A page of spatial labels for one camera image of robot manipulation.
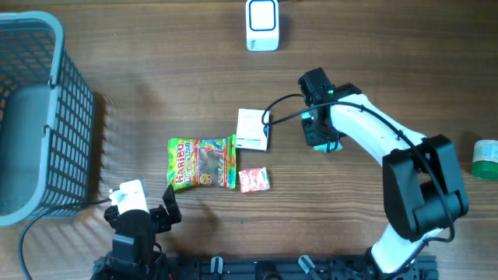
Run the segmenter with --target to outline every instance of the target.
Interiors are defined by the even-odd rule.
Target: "gray laundry basket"
[[[95,104],[51,14],[0,13],[0,98],[0,226],[86,201]]]

